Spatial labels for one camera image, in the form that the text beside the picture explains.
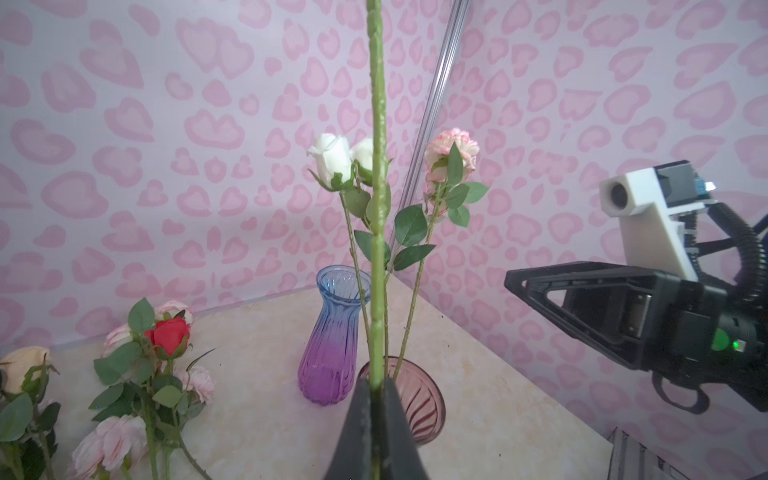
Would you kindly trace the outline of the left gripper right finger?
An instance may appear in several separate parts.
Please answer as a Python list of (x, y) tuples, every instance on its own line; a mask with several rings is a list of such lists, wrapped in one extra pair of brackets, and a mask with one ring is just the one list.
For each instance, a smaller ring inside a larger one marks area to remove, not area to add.
[(381, 478), (427, 480), (396, 385), (387, 377), (381, 401)]

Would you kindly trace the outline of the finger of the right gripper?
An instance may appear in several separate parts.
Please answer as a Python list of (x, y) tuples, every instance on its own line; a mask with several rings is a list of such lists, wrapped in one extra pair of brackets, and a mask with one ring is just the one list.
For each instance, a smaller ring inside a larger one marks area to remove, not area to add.
[(629, 369), (645, 369), (660, 297), (651, 293), (567, 293), (561, 304), (545, 293), (521, 299), (568, 336)]
[(651, 295), (661, 271), (600, 262), (510, 270), (504, 286), (546, 318), (618, 316), (632, 293)]

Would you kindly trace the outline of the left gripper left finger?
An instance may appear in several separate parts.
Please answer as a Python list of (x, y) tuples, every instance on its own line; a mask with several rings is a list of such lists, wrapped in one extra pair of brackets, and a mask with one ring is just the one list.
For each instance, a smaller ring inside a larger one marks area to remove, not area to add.
[(359, 379), (324, 480), (372, 478), (372, 413), (369, 382)]

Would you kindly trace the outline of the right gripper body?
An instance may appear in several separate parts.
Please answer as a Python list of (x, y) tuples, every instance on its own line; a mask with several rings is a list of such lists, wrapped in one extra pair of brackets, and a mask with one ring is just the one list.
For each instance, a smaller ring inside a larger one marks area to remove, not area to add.
[(639, 368), (665, 403), (691, 414), (710, 407), (706, 384), (731, 388), (767, 411), (767, 293), (742, 304), (728, 292), (658, 272), (626, 292), (623, 332), (641, 341)]

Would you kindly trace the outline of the pink rose stem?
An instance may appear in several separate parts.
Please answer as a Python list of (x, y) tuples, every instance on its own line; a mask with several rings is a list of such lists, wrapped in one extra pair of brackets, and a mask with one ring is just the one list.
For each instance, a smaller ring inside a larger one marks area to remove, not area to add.
[(446, 218), (455, 226), (468, 227), (468, 206), (481, 200), (489, 191), (488, 186), (469, 179), (476, 171), (479, 153), (479, 144), (468, 132), (454, 128), (439, 133), (428, 143), (424, 153), (427, 173), (423, 202), (399, 210), (395, 217), (396, 250), (390, 270), (401, 272), (415, 266), (417, 273), (392, 373), (394, 379), (399, 376), (405, 360), (426, 259), (436, 248), (432, 242), (436, 225)]

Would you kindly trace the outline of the light blue rose stem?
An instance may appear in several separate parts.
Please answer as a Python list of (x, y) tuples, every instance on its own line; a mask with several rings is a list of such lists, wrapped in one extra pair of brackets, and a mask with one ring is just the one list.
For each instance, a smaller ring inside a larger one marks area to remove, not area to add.
[(389, 162), (387, 153), (386, 88), (383, 42), (382, 3), (368, 1), (367, 33), (370, 51), (370, 78), (372, 87), (373, 120), (373, 160), (372, 160), (372, 226), (373, 258), (371, 263), (371, 299), (370, 320), (371, 336), (375, 343), (368, 345), (369, 374), (368, 382), (371, 396), (372, 413), (372, 478), (381, 478), (381, 435), (374, 431), (374, 405), (381, 406), (383, 383), (389, 376), (389, 356), (385, 351), (387, 327), (385, 317), (388, 313), (386, 291), (386, 223), (391, 209), (391, 192), (388, 183)]

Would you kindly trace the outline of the white rose stem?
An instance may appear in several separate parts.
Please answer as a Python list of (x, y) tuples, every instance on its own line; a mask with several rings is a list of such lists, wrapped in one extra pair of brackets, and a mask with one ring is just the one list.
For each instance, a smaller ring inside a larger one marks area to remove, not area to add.
[(316, 182), (341, 200), (352, 259), (352, 270), (342, 276), (340, 284), (328, 286), (345, 305), (361, 310), (366, 342), (371, 346), (375, 343), (367, 307), (371, 286), (361, 260), (373, 258), (373, 140), (365, 138), (352, 146), (343, 135), (324, 133), (309, 148), (308, 155), (315, 160), (311, 174)]

